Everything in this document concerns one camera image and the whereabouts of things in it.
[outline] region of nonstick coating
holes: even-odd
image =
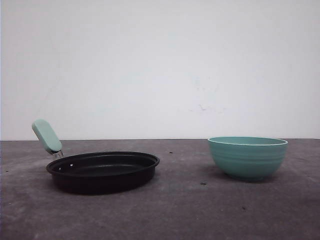
[[[60,189],[78,194],[125,191],[153,178],[159,159],[142,152],[96,152],[49,163],[47,171]]]

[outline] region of ceramic bowl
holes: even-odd
[[[288,142],[282,139],[222,136],[208,139],[218,168],[234,179],[261,181],[284,160]]]

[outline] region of pan rim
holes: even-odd
[[[145,157],[151,157],[152,159],[155,160],[155,163],[150,165],[150,166],[146,166],[143,167],[141,169],[138,170],[132,170],[129,172],[125,172],[125,173],[115,173],[115,174],[108,174],[108,175],[99,175],[99,176],[89,176],[89,175],[81,175],[81,174],[73,174],[73,173],[65,173],[65,172],[58,172],[58,171],[54,171],[52,170],[52,167],[55,164],[59,164],[60,162],[63,162],[65,160],[68,160],[70,158],[74,158],[74,157],[85,157],[88,155],[95,155],[95,156],[100,156],[100,155],[131,155],[131,156],[141,156],[144,155]],[[53,176],[61,176],[61,177],[73,177],[73,178],[82,178],[82,179],[99,179],[99,178],[107,178],[107,177],[114,177],[114,176],[124,176],[124,175],[130,175],[130,174],[135,174],[135,173],[139,173],[148,169],[152,169],[155,168],[158,164],[160,163],[160,159],[150,153],[145,153],[145,152],[138,152],[138,151],[101,151],[101,152],[88,152],[88,153],[83,153],[83,154],[76,154],[76,155],[70,155],[70,156],[66,156],[63,158],[59,158],[57,160],[54,160],[52,162],[50,162],[47,166],[46,166],[46,170],[52,174]]]

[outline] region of mint green bowl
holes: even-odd
[[[282,139],[247,136],[212,137],[208,142],[218,168],[234,179],[250,182],[272,175],[288,145]]]

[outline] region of bowl rim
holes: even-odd
[[[248,144],[248,143],[229,143],[229,142],[221,142],[221,141],[214,141],[212,139],[218,138],[251,138],[251,139],[269,139],[269,140],[278,140],[282,141],[281,143],[273,143],[273,144]],[[288,141],[280,139],[280,138],[270,138],[270,137],[260,137],[260,136],[213,136],[207,139],[211,143],[217,144],[226,144],[226,145],[239,145],[239,146],[279,146],[279,145],[286,145]]]

